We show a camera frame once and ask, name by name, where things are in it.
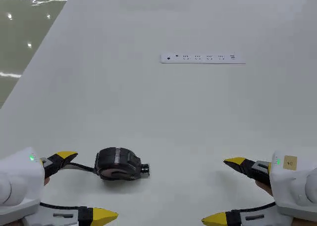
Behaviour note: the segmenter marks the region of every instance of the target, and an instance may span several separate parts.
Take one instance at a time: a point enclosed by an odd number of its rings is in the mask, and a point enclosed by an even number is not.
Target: cable
[[[68,165],[72,165],[72,166],[78,167],[81,170],[85,170],[85,171],[89,171],[89,172],[92,172],[94,174],[97,174],[96,170],[94,168],[91,168],[91,167],[88,167],[88,166],[85,166],[85,165],[81,165],[81,164],[78,164],[78,163],[69,163]]]
[[[58,206],[58,205],[50,205],[41,202],[40,206],[50,208],[50,209],[55,209],[55,210],[78,210],[78,206]]]

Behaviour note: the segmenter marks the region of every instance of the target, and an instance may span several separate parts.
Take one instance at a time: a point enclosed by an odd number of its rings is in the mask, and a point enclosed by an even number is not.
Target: shiny floor
[[[66,1],[0,0],[0,108]]]

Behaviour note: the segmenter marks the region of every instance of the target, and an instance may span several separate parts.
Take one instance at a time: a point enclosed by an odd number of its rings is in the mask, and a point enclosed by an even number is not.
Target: power strip
[[[161,63],[245,64],[237,54],[182,54],[169,53],[160,56]]]

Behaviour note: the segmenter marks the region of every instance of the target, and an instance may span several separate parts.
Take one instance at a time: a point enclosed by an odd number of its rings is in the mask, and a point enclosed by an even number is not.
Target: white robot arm
[[[32,148],[0,161],[0,225],[37,211],[44,174],[42,162]]]

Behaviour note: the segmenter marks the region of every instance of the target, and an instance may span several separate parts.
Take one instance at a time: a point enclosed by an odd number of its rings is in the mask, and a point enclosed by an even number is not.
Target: power outlet
[[[161,63],[245,64],[237,54],[182,54],[167,53],[160,56]]]

